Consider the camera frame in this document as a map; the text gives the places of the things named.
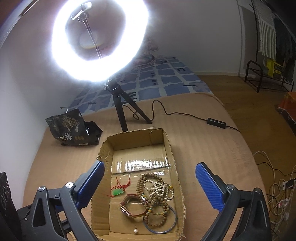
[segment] black tripod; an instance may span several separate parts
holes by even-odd
[[[117,111],[118,119],[121,125],[122,131],[128,131],[128,127],[126,125],[126,118],[124,116],[122,102],[120,95],[128,102],[135,110],[138,112],[143,119],[148,123],[152,124],[152,121],[147,117],[147,115],[140,109],[140,107],[132,100],[132,98],[122,90],[120,85],[115,80],[108,80],[107,82],[107,90],[112,94],[113,101],[115,104],[115,108]]]

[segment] tripod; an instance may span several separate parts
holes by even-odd
[[[83,22],[87,32],[89,33],[89,36],[95,46],[97,55],[99,58],[102,58],[102,55],[100,53],[99,47],[96,43],[96,40],[94,38],[94,35],[91,31],[91,28],[89,26],[89,23],[87,21],[87,19],[89,18],[89,14],[88,14],[88,10],[90,10],[92,8],[92,3],[91,2],[87,2],[84,3],[82,5],[80,5],[81,7],[81,11],[78,14],[74,14],[71,16],[72,20],[78,19],[79,22]],[[122,90],[122,88],[120,87],[120,85],[115,81],[115,80],[108,80],[107,85],[106,85],[107,90],[113,95],[113,101],[115,104],[115,108],[117,111],[117,115],[118,115],[118,119],[121,125],[121,129],[122,131],[128,131],[128,127],[126,125],[126,118],[124,116],[124,112],[123,112],[123,108],[122,108],[122,102],[121,102],[121,98],[120,95],[136,110],[136,112],[138,112],[143,118],[144,120],[148,123],[148,124],[152,124],[152,121],[147,117],[147,115],[145,115],[145,113],[140,109],[140,107],[132,100],[132,98]]]
[[[124,116],[121,97],[122,96],[135,110],[138,112],[143,119],[148,123],[152,124],[152,121],[147,117],[147,115],[141,110],[141,108],[132,100],[132,98],[122,90],[120,85],[115,80],[108,80],[107,82],[107,90],[112,94],[113,101],[115,104],[116,112],[118,115],[118,119],[121,125],[122,131],[128,131],[128,127],[126,125],[126,118]]]

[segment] tripod leg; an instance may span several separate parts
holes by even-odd
[[[126,125],[126,118],[124,116],[120,95],[119,94],[117,96],[113,95],[113,101],[115,104],[115,108],[117,111],[117,115],[118,115],[118,119],[119,119],[119,122],[121,125],[121,129],[122,129],[122,131],[128,131],[128,127]]]
[[[143,117],[143,119],[148,123],[152,124],[152,121],[147,117],[147,115],[140,109],[140,107],[133,101],[133,99],[122,89],[120,89],[120,94],[122,97]]]

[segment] orange cloth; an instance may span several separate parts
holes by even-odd
[[[282,102],[278,105],[279,109],[286,110],[289,116],[296,121],[296,92],[287,92]]]

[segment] cardboard box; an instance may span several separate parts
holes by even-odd
[[[180,240],[183,237],[185,219],[184,197],[179,182],[173,153],[168,137],[163,129],[143,129],[122,132],[109,136],[99,152],[98,159],[105,164],[105,174],[92,197],[91,226],[101,240]],[[135,194],[136,185],[141,175],[156,173],[174,188],[174,199],[167,203],[177,213],[176,226],[166,234],[153,234],[143,224],[143,217],[129,218],[120,210],[120,203],[126,194]],[[109,197],[110,190],[116,186],[116,178],[124,185],[131,179],[131,185],[123,194]],[[142,213],[144,207],[140,203],[130,203],[128,209],[132,213]],[[150,215],[150,223],[160,223],[162,216]],[[153,230],[168,230],[174,223],[174,215],[170,211],[167,222]]]

